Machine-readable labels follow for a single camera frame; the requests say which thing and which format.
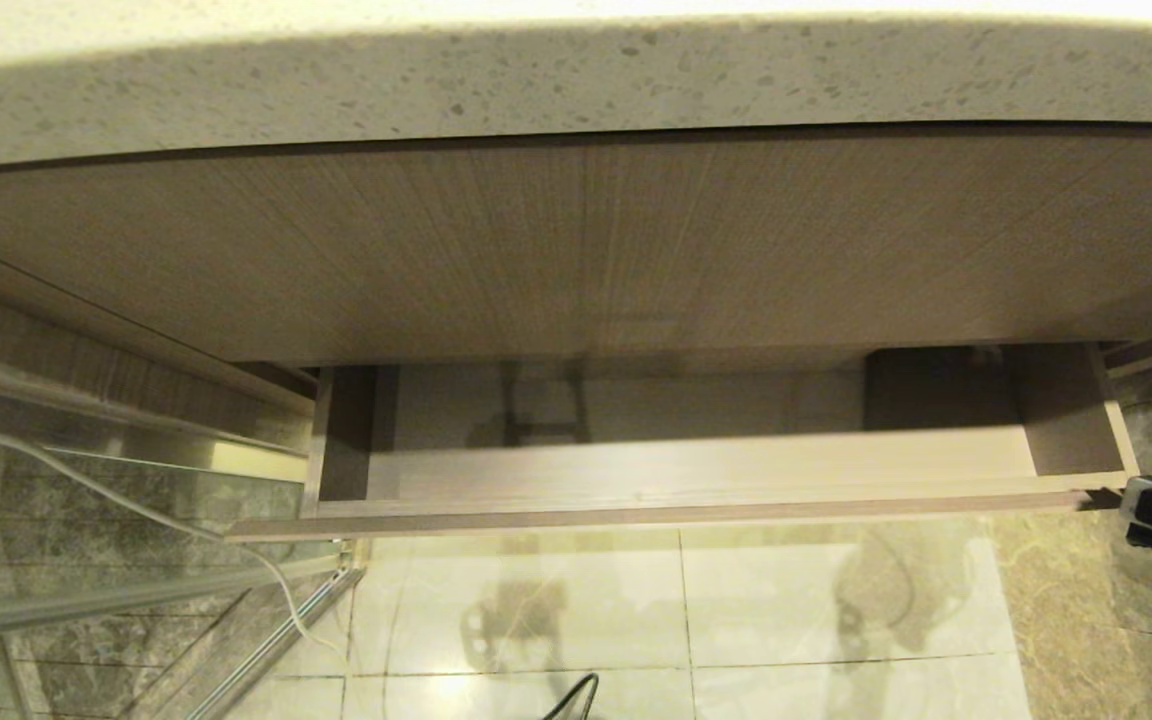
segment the wood grain panel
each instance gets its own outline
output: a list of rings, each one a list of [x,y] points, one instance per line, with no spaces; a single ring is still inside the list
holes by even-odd
[[[8,169],[0,259],[226,361],[1146,338],[1152,127],[645,132]]]

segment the speckled stone countertop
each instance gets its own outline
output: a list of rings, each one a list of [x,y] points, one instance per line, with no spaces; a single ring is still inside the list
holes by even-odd
[[[965,119],[1152,122],[1152,0],[0,0],[0,162]]]

